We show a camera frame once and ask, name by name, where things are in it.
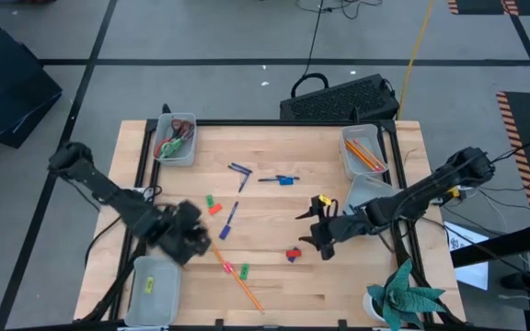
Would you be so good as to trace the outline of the purple scissors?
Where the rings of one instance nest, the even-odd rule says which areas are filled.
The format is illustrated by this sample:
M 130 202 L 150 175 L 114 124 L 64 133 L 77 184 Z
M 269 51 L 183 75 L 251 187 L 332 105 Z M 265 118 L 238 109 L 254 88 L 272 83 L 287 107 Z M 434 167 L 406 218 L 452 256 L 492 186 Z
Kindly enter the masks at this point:
M 181 126 L 179 128 L 179 135 L 178 138 L 182 141 L 188 140 L 194 132 L 195 125 L 190 121 L 182 121 Z

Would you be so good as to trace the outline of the large hazard striped floor mat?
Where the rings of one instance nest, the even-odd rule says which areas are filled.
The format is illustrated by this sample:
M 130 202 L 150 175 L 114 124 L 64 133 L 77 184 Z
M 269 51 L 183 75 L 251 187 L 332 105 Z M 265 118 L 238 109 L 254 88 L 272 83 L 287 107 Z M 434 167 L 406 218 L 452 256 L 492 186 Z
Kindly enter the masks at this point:
M 496 93 L 496 98 L 511 147 L 530 143 L 530 93 L 500 91 Z M 530 146 L 517 152 L 513 158 L 530 209 Z

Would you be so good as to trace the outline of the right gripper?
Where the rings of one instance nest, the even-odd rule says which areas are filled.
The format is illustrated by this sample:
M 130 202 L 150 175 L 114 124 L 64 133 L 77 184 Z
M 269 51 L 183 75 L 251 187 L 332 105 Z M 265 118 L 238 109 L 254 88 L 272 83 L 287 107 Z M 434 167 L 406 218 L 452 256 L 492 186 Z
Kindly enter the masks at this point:
M 336 217 L 325 216 L 325 207 L 326 203 L 320 199 L 320 196 L 314 196 L 310 200 L 307 212 L 297 216 L 296 220 L 319 216 L 318 223 L 314 225 L 314 237 L 301 236 L 298 240 L 313 245 L 323 260 L 330 260 L 335 255 L 335 243 L 345 242 L 354 236 L 369 234 L 372 230 L 372 223 L 365 213 Z

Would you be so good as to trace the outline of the white plant pot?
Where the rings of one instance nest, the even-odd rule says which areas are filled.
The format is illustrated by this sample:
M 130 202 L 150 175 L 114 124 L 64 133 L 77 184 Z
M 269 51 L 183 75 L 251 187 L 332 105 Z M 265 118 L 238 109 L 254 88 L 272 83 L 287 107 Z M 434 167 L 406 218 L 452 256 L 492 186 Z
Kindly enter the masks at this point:
M 366 313 L 371 318 L 373 318 L 376 321 L 383 322 L 383 323 L 386 321 L 382 315 L 381 308 L 379 307 L 379 305 L 375 302 L 374 298 L 368 292 L 364 294 L 362 303 L 363 303 L 363 309 L 366 311 Z

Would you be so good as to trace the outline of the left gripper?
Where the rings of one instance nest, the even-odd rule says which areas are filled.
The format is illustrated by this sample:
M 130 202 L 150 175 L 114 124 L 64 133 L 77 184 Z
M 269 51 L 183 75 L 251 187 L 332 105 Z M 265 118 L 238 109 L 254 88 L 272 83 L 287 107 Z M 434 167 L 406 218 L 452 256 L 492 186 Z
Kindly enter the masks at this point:
M 203 256 L 212 240 L 201 220 L 202 212 L 190 201 L 159 203 L 162 214 L 154 246 L 181 266 L 195 256 Z

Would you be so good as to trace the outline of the grey plastic bin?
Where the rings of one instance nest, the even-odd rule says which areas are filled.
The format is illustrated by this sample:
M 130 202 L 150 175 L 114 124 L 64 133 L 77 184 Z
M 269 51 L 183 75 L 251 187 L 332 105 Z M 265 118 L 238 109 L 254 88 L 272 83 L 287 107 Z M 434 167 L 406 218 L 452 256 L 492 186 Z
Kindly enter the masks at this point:
M 374 124 L 348 126 L 341 130 L 339 146 L 348 179 L 353 180 L 358 175 L 381 178 L 388 170 L 379 137 L 380 130 Z M 386 169 L 376 169 L 371 158 L 353 142 L 354 139 L 369 149 Z
M 155 157 L 155 149 L 157 145 L 166 139 L 172 132 L 171 121 L 173 119 L 180 119 L 190 121 L 195 125 L 193 135 L 186 141 L 183 142 L 177 152 L 171 157 L 166 159 L 159 159 Z M 194 162 L 195 148 L 197 142 L 197 131 L 196 131 L 196 117 L 191 113 L 165 113 L 158 118 L 156 125 L 156 137 L 153 147 L 152 155 L 154 159 L 165 165 L 165 166 L 191 166 Z
M 341 212 L 343 215 L 353 215 L 355 207 L 375 198 L 391 197 L 399 192 L 400 188 L 394 188 L 381 180 L 358 175 L 351 183 Z
M 181 268 L 166 257 L 138 257 L 134 260 L 134 279 L 127 326 L 168 326 L 179 312 Z M 144 293 L 148 276 L 155 277 L 153 292 Z

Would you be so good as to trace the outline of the large black case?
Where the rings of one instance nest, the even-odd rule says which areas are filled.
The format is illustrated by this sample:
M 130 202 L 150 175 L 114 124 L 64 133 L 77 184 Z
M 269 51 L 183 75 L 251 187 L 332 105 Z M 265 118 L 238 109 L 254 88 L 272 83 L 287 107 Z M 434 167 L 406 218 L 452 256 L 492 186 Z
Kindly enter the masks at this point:
M 34 54 L 0 28 L 0 143 L 20 147 L 62 93 Z

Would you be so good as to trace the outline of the black beam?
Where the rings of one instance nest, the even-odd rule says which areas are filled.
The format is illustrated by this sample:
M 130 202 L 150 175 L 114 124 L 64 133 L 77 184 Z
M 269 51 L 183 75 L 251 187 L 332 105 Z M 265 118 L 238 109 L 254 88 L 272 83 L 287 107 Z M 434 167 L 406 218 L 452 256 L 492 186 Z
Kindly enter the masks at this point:
M 475 243 L 451 253 L 456 268 L 530 252 L 530 227 Z

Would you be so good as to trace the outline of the red scissors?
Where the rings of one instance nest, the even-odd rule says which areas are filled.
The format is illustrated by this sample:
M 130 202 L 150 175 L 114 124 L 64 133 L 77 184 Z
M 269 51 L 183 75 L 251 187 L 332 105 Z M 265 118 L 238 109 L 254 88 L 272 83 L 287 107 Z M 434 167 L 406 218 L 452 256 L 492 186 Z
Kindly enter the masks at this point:
M 166 144 L 170 143 L 174 138 L 177 138 L 182 127 L 184 126 L 183 120 L 173 119 L 171 121 L 172 132 L 166 137 L 165 140 L 161 141 L 155 149 L 155 157 L 159 157 L 162 151 L 166 148 Z

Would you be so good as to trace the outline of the teal paper plant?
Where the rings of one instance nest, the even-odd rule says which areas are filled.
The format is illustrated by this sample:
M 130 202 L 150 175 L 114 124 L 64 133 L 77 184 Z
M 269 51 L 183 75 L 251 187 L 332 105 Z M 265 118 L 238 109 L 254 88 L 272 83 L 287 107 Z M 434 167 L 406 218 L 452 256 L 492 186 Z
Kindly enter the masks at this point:
M 370 298 L 369 312 L 383 318 L 390 331 L 399 331 L 402 324 L 413 324 L 423 330 L 420 313 L 445 313 L 437 302 L 445 290 L 429 287 L 412 287 L 409 275 L 413 264 L 407 259 L 386 281 L 384 286 L 370 285 L 366 295 Z

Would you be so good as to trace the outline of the white paper sheet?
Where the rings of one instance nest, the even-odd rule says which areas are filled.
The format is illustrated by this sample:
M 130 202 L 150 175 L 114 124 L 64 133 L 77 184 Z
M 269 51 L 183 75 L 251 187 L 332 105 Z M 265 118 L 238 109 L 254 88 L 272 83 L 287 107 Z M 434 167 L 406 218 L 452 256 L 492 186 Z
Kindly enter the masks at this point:
M 451 253 L 466 246 L 488 240 L 487 236 L 472 232 L 450 222 L 444 222 L 444 226 Z M 489 263 L 482 262 L 465 267 L 455 267 L 455 277 L 459 282 L 486 291 L 489 287 Z

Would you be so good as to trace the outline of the narrow hazard striped floor mat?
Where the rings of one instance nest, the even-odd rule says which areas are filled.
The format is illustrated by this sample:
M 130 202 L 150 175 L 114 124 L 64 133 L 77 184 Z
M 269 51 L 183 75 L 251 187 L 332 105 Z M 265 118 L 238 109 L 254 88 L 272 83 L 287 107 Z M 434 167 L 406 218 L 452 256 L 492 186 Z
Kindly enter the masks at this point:
M 530 16 L 530 0 L 446 0 L 454 15 Z

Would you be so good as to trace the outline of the green scissors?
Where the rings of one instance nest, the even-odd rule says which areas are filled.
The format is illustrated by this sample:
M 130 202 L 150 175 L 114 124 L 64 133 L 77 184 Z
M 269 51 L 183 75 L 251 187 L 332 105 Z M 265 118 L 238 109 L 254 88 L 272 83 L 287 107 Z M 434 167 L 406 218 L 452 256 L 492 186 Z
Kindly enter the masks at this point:
M 157 158 L 166 159 L 171 157 L 175 152 L 179 150 L 184 141 L 179 138 L 174 138 L 170 143 L 166 144 L 166 148 L 162 151 L 161 155 Z

